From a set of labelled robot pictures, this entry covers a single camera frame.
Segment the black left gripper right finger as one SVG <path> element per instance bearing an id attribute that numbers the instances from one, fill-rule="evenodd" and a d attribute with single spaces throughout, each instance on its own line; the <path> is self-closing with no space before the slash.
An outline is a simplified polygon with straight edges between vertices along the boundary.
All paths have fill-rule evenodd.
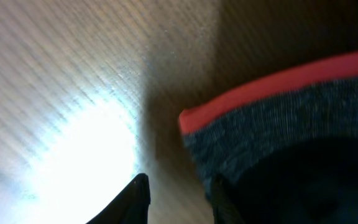
<path id="1" fill-rule="evenodd" d="M 214 224 L 245 224 L 237 207 L 231 202 L 224 189 L 224 178 L 221 175 L 217 175 L 211 181 L 210 192 Z"/>

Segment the black leggings red waistband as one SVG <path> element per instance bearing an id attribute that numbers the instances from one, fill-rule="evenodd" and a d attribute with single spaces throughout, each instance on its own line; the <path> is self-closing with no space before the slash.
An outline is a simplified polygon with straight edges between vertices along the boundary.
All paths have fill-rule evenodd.
<path id="1" fill-rule="evenodd" d="M 242 85 L 179 122 L 206 198 L 221 175 L 245 223 L 358 223 L 358 52 Z"/>

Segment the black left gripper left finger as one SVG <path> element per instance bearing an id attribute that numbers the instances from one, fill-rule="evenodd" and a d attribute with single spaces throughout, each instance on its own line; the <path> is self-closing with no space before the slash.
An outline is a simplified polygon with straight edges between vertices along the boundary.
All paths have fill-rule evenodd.
<path id="1" fill-rule="evenodd" d="M 87 224 L 148 224 L 149 206 L 149 177 L 140 173 Z"/>

